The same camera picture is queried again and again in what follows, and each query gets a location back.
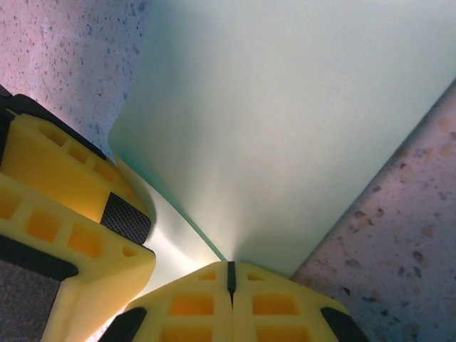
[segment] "yellow plastic part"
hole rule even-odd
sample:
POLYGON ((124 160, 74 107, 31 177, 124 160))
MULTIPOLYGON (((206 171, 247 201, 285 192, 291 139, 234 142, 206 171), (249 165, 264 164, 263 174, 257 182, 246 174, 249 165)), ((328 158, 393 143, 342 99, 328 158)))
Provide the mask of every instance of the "yellow plastic part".
POLYGON ((134 342, 232 341, 227 264, 217 262, 130 303, 147 314, 134 342))
POLYGON ((111 192, 150 216, 113 162, 28 114, 11 121, 0 172, 95 222, 111 192))
POLYGON ((233 306, 227 263, 216 262, 128 305, 147 314, 134 342, 332 342, 322 308, 337 301, 259 267, 236 263, 233 306))
POLYGON ((152 251, 3 174, 0 234, 79 270, 62 281, 42 341, 84 341, 144 288, 155 268, 152 251))
POLYGON ((236 263, 233 341, 337 341, 320 310, 342 304, 250 264, 236 263))

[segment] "rectangular hole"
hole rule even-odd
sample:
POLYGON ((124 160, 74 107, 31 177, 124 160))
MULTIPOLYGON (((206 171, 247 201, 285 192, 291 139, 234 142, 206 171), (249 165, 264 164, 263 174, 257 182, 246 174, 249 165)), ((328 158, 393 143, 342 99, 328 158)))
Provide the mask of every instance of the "rectangular hole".
POLYGON ((257 326, 256 342, 311 342, 303 326, 257 326))
POLYGON ((88 153, 78 146, 71 146, 68 154, 81 163, 85 163, 88 158, 88 153))
POLYGON ((209 294, 180 294, 171 303, 171 316, 210 316, 214 314, 214 299, 209 294))
POLYGON ((247 279, 250 281, 264 281, 264 278, 260 277, 258 274, 255 273, 247 274, 247 279))
POLYGON ((212 342, 210 326, 166 326, 162 342, 212 342))
POLYGON ((56 129, 49 128, 49 127, 41 127, 39 131, 45 135, 48 139, 52 140, 58 146, 62 147, 65 144, 66 137, 63 133, 58 132, 56 129))
POLYGON ((217 278, 217 273, 215 271, 207 272, 198 276, 199 280, 215 280, 217 278))
POLYGON ((254 315, 297 315, 298 308, 293 296, 286 294, 257 294, 252 296, 254 315))
POLYGON ((93 167, 93 171, 97 172, 101 177, 103 177, 109 183, 114 182, 113 171, 109 170, 109 167, 106 164, 104 164, 103 162, 97 160, 95 162, 95 166, 93 167))
POLYGON ((83 224, 73 226, 68 247, 75 249, 93 258, 99 258, 103 248, 101 235, 83 224))
POLYGON ((126 196, 129 200, 135 199, 135 195, 133 194, 133 192, 130 189, 126 189, 126 196))
POLYGON ((8 187, 0 188, 0 219, 11 219, 21 205, 22 196, 8 187))
POLYGON ((127 258, 134 257, 136 255, 136 251, 133 248, 128 247, 128 246, 124 246, 122 248, 122 253, 127 258))
POLYGON ((60 228, 61 221, 58 217, 37 208, 32 212, 26 226, 26 233, 32 237, 53 243, 60 228))

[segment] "gray textured pad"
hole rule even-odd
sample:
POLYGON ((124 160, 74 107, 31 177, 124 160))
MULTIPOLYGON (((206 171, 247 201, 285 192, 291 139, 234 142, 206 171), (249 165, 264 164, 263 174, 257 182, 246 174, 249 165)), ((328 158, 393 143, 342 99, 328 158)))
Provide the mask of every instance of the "gray textured pad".
POLYGON ((0 260, 0 341, 39 341, 60 281, 0 260))

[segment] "paper sheet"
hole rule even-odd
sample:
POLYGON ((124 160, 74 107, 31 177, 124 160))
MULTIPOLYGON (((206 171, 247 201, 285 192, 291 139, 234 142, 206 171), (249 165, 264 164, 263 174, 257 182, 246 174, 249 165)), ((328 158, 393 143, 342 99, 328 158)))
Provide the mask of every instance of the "paper sheet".
POLYGON ((216 253, 290 276, 456 76, 455 10, 154 1, 110 144, 216 253))

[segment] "granite countertop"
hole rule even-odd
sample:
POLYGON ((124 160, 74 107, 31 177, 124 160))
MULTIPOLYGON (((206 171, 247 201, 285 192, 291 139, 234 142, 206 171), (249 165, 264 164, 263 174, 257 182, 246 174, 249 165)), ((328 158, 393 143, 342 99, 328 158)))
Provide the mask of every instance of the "granite countertop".
MULTIPOLYGON (((111 156, 150 0, 0 4, 0 83, 111 156)), ((456 87, 430 111, 294 280, 372 341, 456 341, 456 87)))

